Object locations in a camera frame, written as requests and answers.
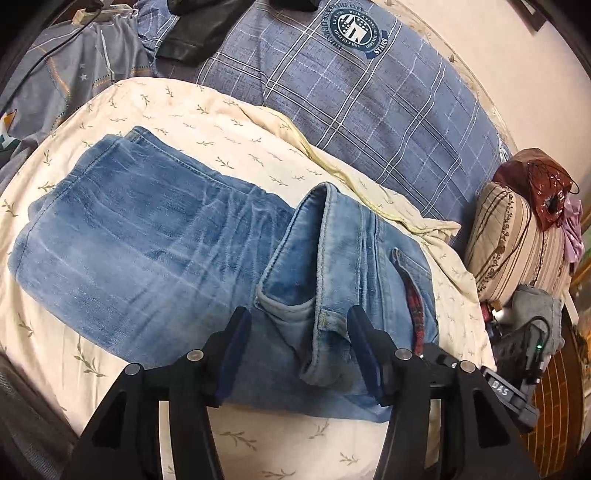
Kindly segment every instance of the red bag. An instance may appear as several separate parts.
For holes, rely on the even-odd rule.
[[[539,148],[517,152],[497,169],[492,181],[528,200],[543,232],[553,224],[562,224],[564,200],[573,186],[573,179]]]

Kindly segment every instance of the blue jeans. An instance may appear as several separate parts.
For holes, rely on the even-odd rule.
[[[418,244],[332,184],[294,212],[136,127],[86,151],[30,206],[9,268],[32,297],[107,351],[167,365],[225,327],[237,306],[252,334],[230,400],[314,416],[384,421],[349,350],[346,313],[411,348],[403,269],[437,339]]]

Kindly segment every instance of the pillow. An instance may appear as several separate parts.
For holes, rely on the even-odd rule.
[[[505,305],[519,284],[560,299],[570,282],[562,229],[552,225],[541,232],[527,200],[494,182],[478,199],[464,263],[480,301]]]

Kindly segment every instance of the power strip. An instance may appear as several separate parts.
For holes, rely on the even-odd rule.
[[[126,14],[132,12],[134,9],[129,5],[111,5],[108,8],[104,8],[103,11],[97,16],[96,12],[87,12],[86,10],[78,10],[74,18],[72,19],[73,25],[79,25],[83,27],[91,21],[95,22],[107,22],[112,20],[115,15]]]

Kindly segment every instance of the white wall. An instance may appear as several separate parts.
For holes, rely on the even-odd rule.
[[[400,1],[474,72],[517,147],[544,150],[591,199],[591,80],[556,29],[532,33],[508,0]]]

